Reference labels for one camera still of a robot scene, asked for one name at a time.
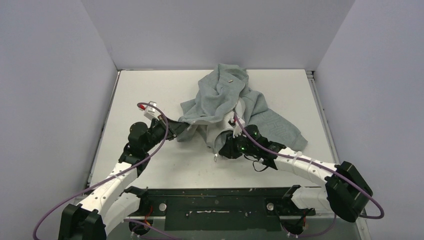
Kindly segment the grey zip-up jacket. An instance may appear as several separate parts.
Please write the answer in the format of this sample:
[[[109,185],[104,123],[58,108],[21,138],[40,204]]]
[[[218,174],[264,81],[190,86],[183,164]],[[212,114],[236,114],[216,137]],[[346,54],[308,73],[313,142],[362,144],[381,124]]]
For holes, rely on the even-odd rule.
[[[256,125],[270,141],[295,151],[303,151],[308,144],[294,124],[268,107],[261,92],[249,87],[247,70],[238,65],[218,64],[198,81],[196,97],[180,106],[183,115],[178,120],[190,126],[177,141],[191,141],[199,133],[214,153],[227,143],[227,135],[234,136],[234,127],[229,124],[234,114],[243,126]]]

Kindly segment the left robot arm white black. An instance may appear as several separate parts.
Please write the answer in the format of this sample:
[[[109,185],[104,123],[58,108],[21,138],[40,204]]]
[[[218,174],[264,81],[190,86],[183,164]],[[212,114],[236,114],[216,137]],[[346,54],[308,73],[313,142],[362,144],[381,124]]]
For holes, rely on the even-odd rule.
[[[146,169],[149,151],[159,149],[190,125],[162,115],[150,125],[136,122],[129,129],[128,142],[109,176],[94,185],[93,191],[78,204],[69,204],[61,215],[58,239],[105,240],[128,215],[145,214],[150,202],[147,191],[130,184]]]

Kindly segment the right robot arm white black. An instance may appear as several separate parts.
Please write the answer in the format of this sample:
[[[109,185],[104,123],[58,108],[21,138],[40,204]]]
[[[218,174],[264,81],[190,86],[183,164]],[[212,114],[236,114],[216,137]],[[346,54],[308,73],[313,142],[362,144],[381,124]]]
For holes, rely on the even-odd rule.
[[[335,164],[313,159],[268,140],[256,125],[248,125],[244,130],[236,137],[227,133],[219,155],[228,159],[242,155],[252,157],[271,169],[292,173],[319,186],[317,189],[298,187],[285,197],[282,202],[287,213],[295,214],[303,209],[327,210],[351,223],[361,217],[373,192],[352,163]]]

